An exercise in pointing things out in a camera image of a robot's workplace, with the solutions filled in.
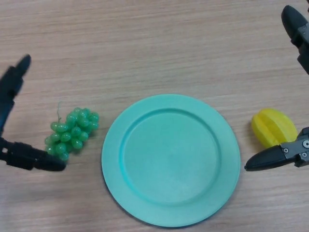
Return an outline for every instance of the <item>grape stem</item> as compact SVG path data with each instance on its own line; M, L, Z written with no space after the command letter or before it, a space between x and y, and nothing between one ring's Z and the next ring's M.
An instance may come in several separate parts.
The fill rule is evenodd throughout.
M60 104L61 104L61 101L58 102L58 109L57 109L58 122L60 122L60 120L61 120L61 117L60 117L60 115L59 115Z

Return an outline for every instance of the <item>wood grain surface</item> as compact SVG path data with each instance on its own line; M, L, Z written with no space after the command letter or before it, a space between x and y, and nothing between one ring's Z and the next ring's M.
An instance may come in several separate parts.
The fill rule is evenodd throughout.
M62 173L0 168L1 232L158 232L124 213L101 173L109 126L128 106L180 93L230 123L243 164L262 148L249 123L261 108L309 124L309 76L281 12L305 0L2 0L0 70L25 53L32 66L4 137L44 148L57 105L89 107L103 121ZM184 232L307 232L309 168L247 173L217 214Z

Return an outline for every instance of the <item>screw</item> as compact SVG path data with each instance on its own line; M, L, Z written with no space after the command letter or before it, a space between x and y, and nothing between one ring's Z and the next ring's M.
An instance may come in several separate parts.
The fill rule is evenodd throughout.
M305 148L309 148L309 140L303 141L303 146L304 146Z

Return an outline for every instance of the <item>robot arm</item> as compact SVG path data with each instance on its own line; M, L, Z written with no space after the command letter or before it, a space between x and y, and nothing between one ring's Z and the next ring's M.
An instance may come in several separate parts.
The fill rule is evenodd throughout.
M24 56L17 65L10 66L0 79L0 160L7 165L26 170L33 168L47 171L63 171L66 163L47 152L24 143L11 143L2 138L4 124L14 106L14 97L23 84L23 75L31 64L30 55Z

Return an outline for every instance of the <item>teal plate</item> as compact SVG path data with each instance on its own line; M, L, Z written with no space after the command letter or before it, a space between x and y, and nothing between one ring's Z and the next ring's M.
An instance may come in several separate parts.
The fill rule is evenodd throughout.
M228 201L240 154L229 124L209 105L183 95L156 95L114 121L102 168L110 193L129 214L156 226L183 227Z

